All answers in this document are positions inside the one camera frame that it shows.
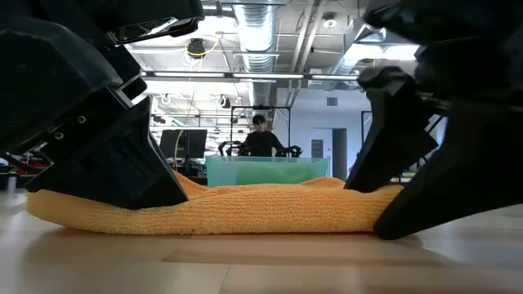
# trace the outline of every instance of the black shirt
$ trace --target black shirt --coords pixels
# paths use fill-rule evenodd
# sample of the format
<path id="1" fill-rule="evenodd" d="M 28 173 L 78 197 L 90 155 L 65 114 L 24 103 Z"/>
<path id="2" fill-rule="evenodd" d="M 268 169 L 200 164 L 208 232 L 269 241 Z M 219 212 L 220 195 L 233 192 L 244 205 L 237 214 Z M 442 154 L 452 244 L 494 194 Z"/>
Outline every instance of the black shirt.
<path id="1" fill-rule="evenodd" d="M 276 150 L 284 148 L 275 134 L 270 131 L 252 132 L 247 135 L 245 143 L 251 149 L 251 156 L 270 157 L 272 156 L 272 147 Z"/>

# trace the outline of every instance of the green transparent box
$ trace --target green transparent box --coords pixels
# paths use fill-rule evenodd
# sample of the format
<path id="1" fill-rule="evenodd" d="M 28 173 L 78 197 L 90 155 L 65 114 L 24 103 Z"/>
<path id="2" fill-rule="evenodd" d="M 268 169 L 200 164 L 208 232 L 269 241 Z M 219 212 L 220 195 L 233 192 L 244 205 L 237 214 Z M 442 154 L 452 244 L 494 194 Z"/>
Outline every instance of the green transparent box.
<path id="1" fill-rule="evenodd" d="M 299 184 L 326 176 L 326 158 L 263 158 L 223 157 L 205 158 L 209 187 L 252 184 Z"/>

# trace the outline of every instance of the metal frame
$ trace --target metal frame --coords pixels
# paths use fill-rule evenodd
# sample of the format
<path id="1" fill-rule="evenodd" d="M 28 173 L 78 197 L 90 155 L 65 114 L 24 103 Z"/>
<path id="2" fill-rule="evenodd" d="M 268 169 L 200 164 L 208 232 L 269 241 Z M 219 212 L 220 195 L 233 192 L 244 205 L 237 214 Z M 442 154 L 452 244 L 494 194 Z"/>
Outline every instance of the metal frame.
<path id="1" fill-rule="evenodd" d="M 365 142 L 365 136 L 364 136 L 364 116 L 365 114 L 370 114 L 372 115 L 373 112 L 372 111 L 369 111 L 369 110 L 362 110 L 361 111 L 361 124 L 360 124 L 360 131 L 361 131 L 361 148 L 363 148 L 363 143 Z"/>
<path id="2" fill-rule="evenodd" d="M 252 109 L 252 110 L 271 110 L 271 109 L 286 109 L 288 111 L 288 147 L 291 146 L 291 108 L 289 106 L 231 106 L 230 107 L 230 141 L 232 142 L 233 135 L 233 121 L 235 120 L 235 109 Z"/>

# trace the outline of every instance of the computer monitor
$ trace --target computer monitor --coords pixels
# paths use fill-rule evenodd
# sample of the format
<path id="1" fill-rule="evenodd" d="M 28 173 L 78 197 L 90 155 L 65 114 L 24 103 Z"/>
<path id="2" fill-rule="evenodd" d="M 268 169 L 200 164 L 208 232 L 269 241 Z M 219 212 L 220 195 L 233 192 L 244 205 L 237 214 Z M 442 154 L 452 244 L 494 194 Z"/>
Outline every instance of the computer monitor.
<path id="1" fill-rule="evenodd" d="M 205 142 L 207 141 L 207 130 L 164 130 L 160 139 L 160 149 L 165 158 L 174 158 L 177 138 L 177 158 L 204 158 Z"/>

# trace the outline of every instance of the screw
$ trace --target screw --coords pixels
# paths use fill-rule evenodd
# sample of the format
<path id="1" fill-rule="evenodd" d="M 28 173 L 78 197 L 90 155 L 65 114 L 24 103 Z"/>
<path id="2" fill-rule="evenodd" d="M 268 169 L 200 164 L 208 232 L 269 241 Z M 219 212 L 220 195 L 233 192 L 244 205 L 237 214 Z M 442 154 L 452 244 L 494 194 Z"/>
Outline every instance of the screw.
<path id="1" fill-rule="evenodd" d="M 62 139 L 64 139 L 64 134 L 62 134 L 62 133 L 60 133 L 59 131 L 57 131 L 57 132 L 55 133 L 55 139 L 57 139 L 57 140 L 62 140 Z"/>

